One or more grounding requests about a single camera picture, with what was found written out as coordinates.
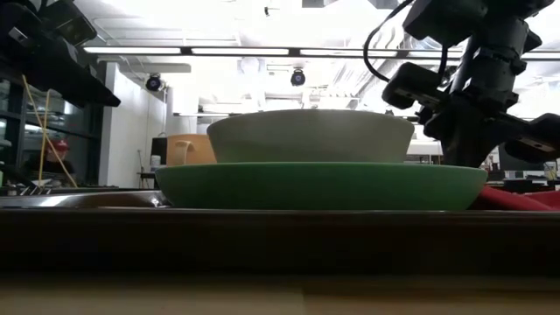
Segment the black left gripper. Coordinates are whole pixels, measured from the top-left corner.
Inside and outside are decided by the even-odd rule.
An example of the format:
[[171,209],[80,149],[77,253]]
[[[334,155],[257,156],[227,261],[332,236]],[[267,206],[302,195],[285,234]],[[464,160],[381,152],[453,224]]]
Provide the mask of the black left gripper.
[[68,52],[57,52],[49,10],[57,0],[0,0],[0,61],[36,88],[52,89],[73,105],[120,105],[100,80]]

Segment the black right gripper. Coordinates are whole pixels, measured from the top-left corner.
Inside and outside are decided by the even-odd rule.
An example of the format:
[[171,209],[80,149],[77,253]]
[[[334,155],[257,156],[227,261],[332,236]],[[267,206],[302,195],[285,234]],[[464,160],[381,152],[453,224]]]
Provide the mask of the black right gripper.
[[418,102],[419,122],[428,137],[442,144],[446,165],[480,167],[490,152],[505,145],[507,153],[527,162],[560,158],[560,115],[545,114],[528,122],[508,114],[518,101],[515,77],[527,34],[474,35],[469,39],[449,91],[437,88],[439,76],[416,64],[402,64],[382,93],[399,109]]

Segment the red cloth napkin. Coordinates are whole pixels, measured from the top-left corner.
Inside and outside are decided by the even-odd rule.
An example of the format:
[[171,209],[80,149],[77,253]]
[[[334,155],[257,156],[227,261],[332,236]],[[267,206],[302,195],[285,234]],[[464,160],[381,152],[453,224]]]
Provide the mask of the red cloth napkin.
[[519,194],[485,186],[468,209],[560,212],[560,191]]

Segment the pale orange ribbed mug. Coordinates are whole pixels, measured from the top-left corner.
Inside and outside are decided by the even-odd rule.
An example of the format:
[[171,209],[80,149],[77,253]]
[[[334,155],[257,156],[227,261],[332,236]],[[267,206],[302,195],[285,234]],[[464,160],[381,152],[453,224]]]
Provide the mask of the pale orange ribbed mug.
[[183,134],[167,137],[167,166],[215,163],[214,150],[207,135]]

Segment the green plate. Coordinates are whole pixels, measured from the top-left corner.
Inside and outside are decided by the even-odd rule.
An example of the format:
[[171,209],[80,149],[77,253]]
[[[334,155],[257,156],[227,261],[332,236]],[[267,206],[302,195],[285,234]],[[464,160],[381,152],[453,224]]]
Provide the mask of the green plate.
[[175,207],[241,210],[466,210],[479,168],[404,163],[219,163],[157,170]]

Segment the white ceramic bowl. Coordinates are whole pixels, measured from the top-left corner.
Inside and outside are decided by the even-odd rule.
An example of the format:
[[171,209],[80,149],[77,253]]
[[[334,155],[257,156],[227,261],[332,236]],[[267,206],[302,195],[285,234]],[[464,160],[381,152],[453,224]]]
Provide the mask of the white ceramic bowl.
[[341,109],[256,112],[207,128],[220,163],[401,163],[414,131],[411,122],[393,115]]

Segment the dark brown serving tray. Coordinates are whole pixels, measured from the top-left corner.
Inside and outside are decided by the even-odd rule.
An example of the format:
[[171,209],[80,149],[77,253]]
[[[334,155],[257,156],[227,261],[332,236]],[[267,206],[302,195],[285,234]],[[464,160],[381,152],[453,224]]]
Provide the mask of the dark brown serving tray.
[[114,206],[0,199],[0,270],[560,277],[560,213]]

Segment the person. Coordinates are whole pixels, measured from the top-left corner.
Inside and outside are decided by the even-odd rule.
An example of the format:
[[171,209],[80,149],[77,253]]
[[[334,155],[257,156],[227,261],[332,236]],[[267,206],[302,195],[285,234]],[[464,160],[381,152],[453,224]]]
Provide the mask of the person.
[[44,153],[30,156],[24,163],[24,174],[29,179],[49,179],[52,186],[75,185],[75,169],[72,163],[66,160],[69,144],[65,139],[52,140],[53,147],[45,146]]

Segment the black computer monitor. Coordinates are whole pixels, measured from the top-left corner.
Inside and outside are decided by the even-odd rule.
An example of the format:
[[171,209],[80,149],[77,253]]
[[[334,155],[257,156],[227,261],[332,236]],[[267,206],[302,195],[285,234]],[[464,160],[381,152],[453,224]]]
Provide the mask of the black computer monitor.
[[160,164],[166,164],[167,158],[167,138],[166,137],[153,137],[151,140],[151,150],[150,154],[152,156],[160,157]]

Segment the ceiling light strip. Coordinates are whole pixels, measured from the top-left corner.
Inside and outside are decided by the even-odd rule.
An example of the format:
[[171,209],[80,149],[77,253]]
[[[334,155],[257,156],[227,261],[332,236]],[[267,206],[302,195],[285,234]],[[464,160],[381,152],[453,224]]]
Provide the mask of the ceiling light strip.
[[[280,57],[360,59],[361,49],[351,48],[278,48],[245,46],[86,46],[87,53],[115,56],[197,56],[197,57]],[[440,51],[371,49],[370,59],[438,60]]]

